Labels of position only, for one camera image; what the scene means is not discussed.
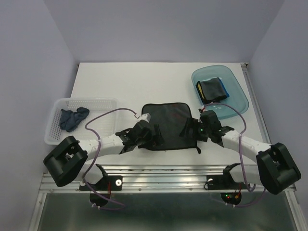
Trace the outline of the purple microfiber towel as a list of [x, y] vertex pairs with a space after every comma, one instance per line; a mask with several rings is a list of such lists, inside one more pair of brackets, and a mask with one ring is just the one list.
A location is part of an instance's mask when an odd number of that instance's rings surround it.
[[201, 149], [197, 146], [197, 140], [193, 138], [180, 137], [187, 118], [192, 118], [191, 110], [186, 103], [148, 103], [143, 106], [142, 114], [149, 113], [151, 119], [149, 124], [153, 129], [158, 124], [165, 140], [161, 146], [154, 147], [152, 141], [139, 146], [150, 151], [169, 151], [195, 148], [200, 154]]

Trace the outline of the blue microfiber towel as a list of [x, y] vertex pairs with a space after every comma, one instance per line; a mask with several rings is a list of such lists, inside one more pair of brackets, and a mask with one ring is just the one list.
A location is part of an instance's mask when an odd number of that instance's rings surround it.
[[219, 80], [220, 80], [220, 83], [221, 83], [221, 85], [222, 85], [222, 87], [223, 87], [223, 89], [224, 89], [224, 91], [225, 91], [225, 94], [226, 94], [227, 98], [230, 97], [230, 95], [229, 95], [229, 93], [228, 93], [228, 91], [227, 91], [227, 89], [226, 89], [224, 83], [222, 82], [222, 79], [219, 78]]

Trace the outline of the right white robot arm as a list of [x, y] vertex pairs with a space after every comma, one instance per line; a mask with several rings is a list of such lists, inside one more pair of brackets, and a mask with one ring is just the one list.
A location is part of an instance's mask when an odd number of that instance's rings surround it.
[[209, 177], [210, 190], [253, 184], [277, 195], [301, 179], [301, 172], [284, 144], [268, 144], [243, 136], [232, 127], [222, 126], [212, 110], [202, 112], [199, 119], [188, 118], [180, 136], [203, 142], [211, 140], [255, 163], [247, 167], [242, 163], [226, 166], [221, 175]]

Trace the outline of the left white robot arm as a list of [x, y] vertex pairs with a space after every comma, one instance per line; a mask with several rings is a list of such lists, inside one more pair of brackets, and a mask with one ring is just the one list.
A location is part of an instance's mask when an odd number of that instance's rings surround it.
[[86, 180], [95, 189], [101, 190], [107, 185], [107, 177], [102, 173], [102, 167], [95, 166], [98, 157], [162, 144], [164, 139], [159, 125], [140, 120], [134, 127], [105, 138], [78, 141], [74, 136], [68, 136], [44, 158], [43, 164], [58, 187], [75, 180]]

